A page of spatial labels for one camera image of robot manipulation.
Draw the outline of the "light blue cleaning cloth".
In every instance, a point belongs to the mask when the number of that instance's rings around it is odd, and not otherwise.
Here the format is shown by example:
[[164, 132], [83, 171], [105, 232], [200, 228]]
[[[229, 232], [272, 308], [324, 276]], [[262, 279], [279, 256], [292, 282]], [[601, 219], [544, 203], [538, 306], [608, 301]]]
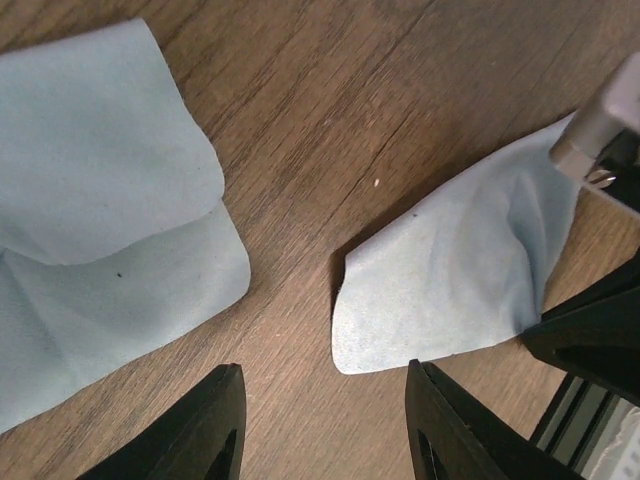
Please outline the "light blue cleaning cloth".
[[1, 427], [241, 299], [216, 152], [141, 19], [1, 58]]

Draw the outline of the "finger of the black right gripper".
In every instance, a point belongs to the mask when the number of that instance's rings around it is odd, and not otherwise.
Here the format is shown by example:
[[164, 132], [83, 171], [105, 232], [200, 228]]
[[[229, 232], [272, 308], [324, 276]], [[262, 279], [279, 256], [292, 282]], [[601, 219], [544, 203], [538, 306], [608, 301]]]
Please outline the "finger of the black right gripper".
[[536, 359], [639, 404], [638, 330], [530, 329], [522, 343]]
[[639, 261], [631, 259], [543, 315], [539, 350], [637, 350]]

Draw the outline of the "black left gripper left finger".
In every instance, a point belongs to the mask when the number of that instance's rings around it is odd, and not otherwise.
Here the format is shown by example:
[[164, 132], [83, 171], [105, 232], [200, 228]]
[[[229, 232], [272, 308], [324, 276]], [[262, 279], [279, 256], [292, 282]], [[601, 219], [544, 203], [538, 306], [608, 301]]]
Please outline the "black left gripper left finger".
[[239, 364], [216, 366], [82, 479], [238, 479], [246, 391]]

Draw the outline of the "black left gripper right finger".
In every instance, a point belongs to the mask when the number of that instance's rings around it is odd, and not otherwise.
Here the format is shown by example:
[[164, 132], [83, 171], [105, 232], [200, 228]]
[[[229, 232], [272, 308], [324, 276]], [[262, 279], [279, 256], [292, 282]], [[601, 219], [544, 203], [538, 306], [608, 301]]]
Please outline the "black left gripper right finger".
[[431, 362], [409, 362], [405, 411], [417, 479], [578, 479]]

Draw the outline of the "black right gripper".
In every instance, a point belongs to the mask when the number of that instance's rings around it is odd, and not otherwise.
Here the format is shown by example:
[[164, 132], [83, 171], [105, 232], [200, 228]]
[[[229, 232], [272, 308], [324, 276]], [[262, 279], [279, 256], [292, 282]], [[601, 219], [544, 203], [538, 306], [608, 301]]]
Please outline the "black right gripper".
[[556, 169], [639, 213], [639, 54], [632, 53], [579, 108], [550, 156]]

